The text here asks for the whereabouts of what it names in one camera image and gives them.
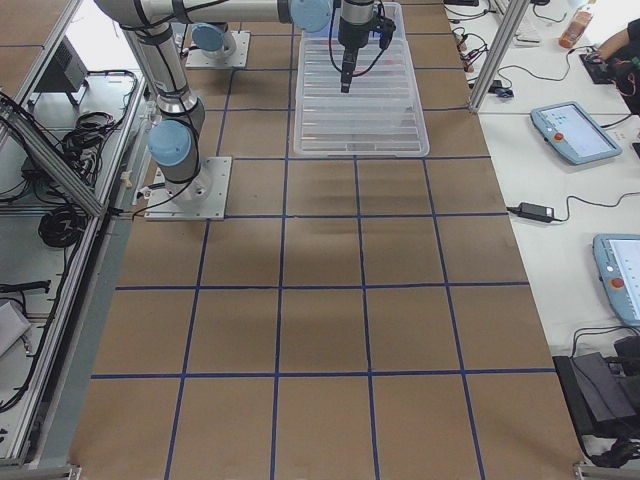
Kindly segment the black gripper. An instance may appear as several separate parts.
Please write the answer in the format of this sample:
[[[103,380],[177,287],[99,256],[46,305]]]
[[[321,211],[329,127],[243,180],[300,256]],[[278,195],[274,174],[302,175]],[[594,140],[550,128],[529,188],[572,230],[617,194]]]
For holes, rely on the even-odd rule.
[[[371,33],[378,34],[379,48],[387,49],[395,33],[395,22],[386,15],[382,1],[342,0],[338,41],[345,48],[341,63],[341,92],[350,91],[358,59],[358,49],[368,44]]]

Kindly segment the person forearm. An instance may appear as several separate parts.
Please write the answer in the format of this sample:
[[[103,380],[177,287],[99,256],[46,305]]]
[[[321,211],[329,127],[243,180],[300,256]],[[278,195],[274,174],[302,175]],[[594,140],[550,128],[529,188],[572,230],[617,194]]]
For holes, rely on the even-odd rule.
[[[631,41],[639,39],[639,32],[630,32],[628,29],[621,30],[604,41],[597,49],[598,55],[606,60],[620,49],[628,46]]]

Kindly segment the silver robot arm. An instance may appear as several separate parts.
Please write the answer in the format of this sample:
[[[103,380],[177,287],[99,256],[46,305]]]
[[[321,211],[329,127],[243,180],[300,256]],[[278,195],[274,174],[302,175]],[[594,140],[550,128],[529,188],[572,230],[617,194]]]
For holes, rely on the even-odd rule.
[[[190,89],[185,69],[174,44],[172,22],[227,24],[229,22],[279,22],[316,32],[332,26],[340,14],[338,41],[344,47],[341,91],[347,93],[355,70],[359,50],[368,44],[373,33],[380,35],[381,50],[386,50],[396,30],[395,23],[384,15],[384,7],[372,1],[98,1],[98,8],[120,28],[132,35],[134,57],[144,76],[157,92],[156,103],[164,122],[172,121],[186,131],[188,148],[177,163],[189,174],[172,178],[169,167],[161,171],[167,183],[175,186],[176,197],[193,188],[200,177],[199,134],[205,118],[203,102]]]

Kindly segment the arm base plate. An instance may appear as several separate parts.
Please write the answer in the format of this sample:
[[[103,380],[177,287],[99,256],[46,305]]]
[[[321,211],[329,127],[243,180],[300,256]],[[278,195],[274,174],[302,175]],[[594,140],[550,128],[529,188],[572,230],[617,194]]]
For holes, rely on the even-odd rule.
[[[186,68],[192,70],[244,69],[248,60],[249,31],[204,34],[193,32]]]
[[[151,221],[223,220],[231,170],[231,157],[207,157],[184,192],[178,194],[181,188],[174,184],[169,184],[169,189],[154,189],[144,217]]]

